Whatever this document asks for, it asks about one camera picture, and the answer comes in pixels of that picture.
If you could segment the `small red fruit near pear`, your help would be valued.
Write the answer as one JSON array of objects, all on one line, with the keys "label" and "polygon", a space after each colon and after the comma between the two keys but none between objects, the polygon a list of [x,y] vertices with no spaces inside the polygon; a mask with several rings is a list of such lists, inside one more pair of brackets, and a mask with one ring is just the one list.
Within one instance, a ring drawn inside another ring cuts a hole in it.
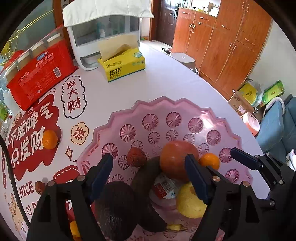
[{"label": "small red fruit near pear", "polygon": [[41,181],[37,181],[35,183],[35,191],[39,194],[39,195],[42,195],[43,191],[45,190],[46,188],[46,185],[41,182]]}]

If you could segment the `dark overripe banana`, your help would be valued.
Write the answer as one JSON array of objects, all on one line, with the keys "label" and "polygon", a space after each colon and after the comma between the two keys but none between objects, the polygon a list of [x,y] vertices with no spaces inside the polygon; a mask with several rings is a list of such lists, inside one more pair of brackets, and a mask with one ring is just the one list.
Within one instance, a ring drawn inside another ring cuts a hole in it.
[{"label": "dark overripe banana", "polygon": [[131,188],[135,195],[137,223],[148,232],[163,232],[167,223],[153,208],[149,192],[156,178],[161,174],[160,156],[149,159],[134,176]]}]

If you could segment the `white squeeze bottle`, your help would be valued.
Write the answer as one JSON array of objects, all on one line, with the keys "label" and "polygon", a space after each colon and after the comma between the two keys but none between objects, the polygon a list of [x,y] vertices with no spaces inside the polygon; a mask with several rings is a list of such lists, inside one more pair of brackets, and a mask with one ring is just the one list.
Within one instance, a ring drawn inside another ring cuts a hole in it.
[{"label": "white squeeze bottle", "polygon": [[4,103],[12,112],[17,111],[19,109],[19,106],[14,100],[10,90],[8,91],[5,90],[3,92],[3,97],[4,97]]}]

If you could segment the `red apple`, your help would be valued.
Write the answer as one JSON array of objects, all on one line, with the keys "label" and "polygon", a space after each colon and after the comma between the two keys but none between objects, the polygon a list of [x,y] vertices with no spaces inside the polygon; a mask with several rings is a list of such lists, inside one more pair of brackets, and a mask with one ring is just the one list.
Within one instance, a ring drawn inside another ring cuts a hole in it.
[{"label": "red apple", "polygon": [[186,141],[168,142],[162,149],[160,155],[160,166],[162,172],[171,179],[180,182],[189,182],[185,170],[185,157],[192,154],[195,159],[199,158],[199,153],[195,145]]}]

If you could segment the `yellow pear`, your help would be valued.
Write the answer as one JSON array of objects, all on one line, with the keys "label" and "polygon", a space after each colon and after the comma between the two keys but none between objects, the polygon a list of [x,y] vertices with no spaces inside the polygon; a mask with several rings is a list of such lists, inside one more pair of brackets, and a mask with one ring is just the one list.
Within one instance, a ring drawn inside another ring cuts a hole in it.
[{"label": "yellow pear", "polygon": [[183,185],[176,198],[177,211],[187,218],[202,218],[207,205],[200,200],[191,182]]}]

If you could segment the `wooden cabinet wall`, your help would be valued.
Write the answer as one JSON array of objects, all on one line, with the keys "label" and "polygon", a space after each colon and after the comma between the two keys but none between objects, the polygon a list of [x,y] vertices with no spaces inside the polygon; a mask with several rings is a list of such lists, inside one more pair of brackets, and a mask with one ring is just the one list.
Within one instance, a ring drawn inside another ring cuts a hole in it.
[{"label": "wooden cabinet wall", "polygon": [[271,21],[255,1],[221,1],[217,16],[180,8],[172,51],[193,58],[200,76],[230,99],[259,60]]}]

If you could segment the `dark avocado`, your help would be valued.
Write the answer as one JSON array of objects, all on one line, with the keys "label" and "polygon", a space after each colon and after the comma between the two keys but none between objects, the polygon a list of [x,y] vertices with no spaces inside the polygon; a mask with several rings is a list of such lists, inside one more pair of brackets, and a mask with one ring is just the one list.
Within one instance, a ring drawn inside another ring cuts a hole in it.
[{"label": "dark avocado", "polygon": [[137,218],[135,197],[129,185],[121,181],[107,183],[94,205],[96,220],[106,237],[110,240],[130,238]]}]

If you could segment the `small red lychee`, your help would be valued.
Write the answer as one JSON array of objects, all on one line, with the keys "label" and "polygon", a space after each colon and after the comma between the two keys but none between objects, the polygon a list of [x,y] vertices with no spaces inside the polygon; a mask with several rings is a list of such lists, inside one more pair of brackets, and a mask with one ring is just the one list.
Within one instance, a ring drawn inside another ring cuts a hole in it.
[{"label": "small red lychee", "polygon": [[132,167],[141,167],[147,162],[147,157],[142,149],[131,147],[128,151],[126,161]]}]

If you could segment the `small yellow tangerine upper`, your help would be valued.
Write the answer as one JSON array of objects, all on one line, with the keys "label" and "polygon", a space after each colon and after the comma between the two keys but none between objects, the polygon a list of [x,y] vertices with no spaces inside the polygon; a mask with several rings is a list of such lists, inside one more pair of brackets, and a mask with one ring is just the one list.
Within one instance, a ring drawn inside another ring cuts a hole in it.
[{"label": "small yellow tangerine upper", "polygon": [[70,222],[70,230],[74,240],[81,240],[81,236],[76,221]]}]

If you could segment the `cardboard box with bags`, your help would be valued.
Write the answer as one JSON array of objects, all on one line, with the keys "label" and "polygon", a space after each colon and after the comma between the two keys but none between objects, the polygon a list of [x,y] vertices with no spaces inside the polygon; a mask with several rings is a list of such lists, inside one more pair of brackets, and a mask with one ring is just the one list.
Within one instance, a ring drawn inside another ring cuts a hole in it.
[{"label": "cardboard box with bags", "polygon": [[280,97],[284,92],[285,88],[280,80],[269,88],[262,90],[261,85],[258,82],[248,78],[240,85],[238,90],[233,90],[233,95],[228,103],[239,116],[242,116],[247,112],[258,113],[261,108],[264,109],[263,116],[265,116],[266,112],[272,107],[272,105],[279,101],[284,113],[285,103]]}]

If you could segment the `orange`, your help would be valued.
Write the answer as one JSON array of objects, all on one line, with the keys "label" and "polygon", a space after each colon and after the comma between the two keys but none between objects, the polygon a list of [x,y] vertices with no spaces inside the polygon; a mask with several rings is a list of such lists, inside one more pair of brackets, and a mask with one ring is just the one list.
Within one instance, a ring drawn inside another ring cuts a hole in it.
[{"label": "orange", "polygon": [[47,150],[52,150],[58,144],[58,137],[53,130],[46,130],[42,137],[42,145]]}]

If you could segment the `orange plastic stool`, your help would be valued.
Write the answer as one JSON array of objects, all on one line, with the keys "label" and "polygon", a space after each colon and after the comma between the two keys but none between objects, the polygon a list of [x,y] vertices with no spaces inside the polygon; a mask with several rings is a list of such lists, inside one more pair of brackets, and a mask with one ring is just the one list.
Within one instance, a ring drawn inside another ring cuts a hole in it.
[{"label": "orange plastic stool", "polygon": [[246,112],[240,118],[255,137],[260,131],[260,124],[256,117],[252,113]]}]

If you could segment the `white cloth cover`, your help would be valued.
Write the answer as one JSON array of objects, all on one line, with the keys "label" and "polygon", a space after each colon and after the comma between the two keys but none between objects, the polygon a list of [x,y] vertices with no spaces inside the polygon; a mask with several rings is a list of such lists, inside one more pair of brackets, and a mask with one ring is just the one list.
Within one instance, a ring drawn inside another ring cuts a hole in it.
[{"label": "white cloth cover", "polygon": [[62,10],[64,27],[86,23],[104,16],[153,18],[149,1],[141,0],[76,0]]}]

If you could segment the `printed festive tablecloth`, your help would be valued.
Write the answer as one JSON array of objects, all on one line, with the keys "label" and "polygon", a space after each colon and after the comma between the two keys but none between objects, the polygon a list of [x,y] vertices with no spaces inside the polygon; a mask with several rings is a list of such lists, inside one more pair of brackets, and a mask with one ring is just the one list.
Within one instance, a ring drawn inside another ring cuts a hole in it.
[{"label": "printed festive tablecloth", "polygon": [[[99,69],[77,69],[31,109],[18,110],[10,118],[5,139],[10,166],[1,154],[1,225],[14,239],[26,239],[24,220],[32,217],[39,200],[34,184],[50,180],[65,183],[77,177],[77,160],[92,142],[94,129],[106,125],[112,113],[131,109],[138,100],[185,98],[200,108],[210,108],[241,137],[244,151],[262,153],[238,114],[210,84],[149,43],[141,43],[140,51],[146,60],[145,70],[107,82]],[[53,130],[58,137],[52,150],[42,145],[46,130]],[[266,198],[267,184],[257,171],[249,172],[256,196]]]}]

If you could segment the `pink plastic fruit bowl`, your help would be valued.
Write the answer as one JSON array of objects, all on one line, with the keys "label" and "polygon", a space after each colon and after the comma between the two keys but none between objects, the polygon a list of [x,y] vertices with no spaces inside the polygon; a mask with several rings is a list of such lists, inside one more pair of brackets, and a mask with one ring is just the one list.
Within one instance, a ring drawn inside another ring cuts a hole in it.
[{"label": "pink plastic fruit bowl", "polygon": [[[93,140],[79,156],[77,166],[80,174],[87,174],[104,154],[111,154],[114,164],[107,183],[121,181],[131,185],[139,169],[127,161],[131,148],[141,149],[147,160],[162,154],[180,160],[181,154],[173,147],[189,147],[185,142],[196,147],[199,157],[207,153],[218,157],[218,171],[230,182],[252,184],[249,169],[230,156],[230,149],[242,149],[241,137],[231,131],[225,119],[215,117],[210,108],[200,108],[185,98],[138,100],[131,109],[112,113],[106,125],[94,129]],[[148,201],[166,223],[181,224],[185,230],[155,233],[138,225],[127,240],[191,240],[201,219],[188,218],[177,211],[176,196],[181,186],[182,182],[161,173],[149,191]]]}]

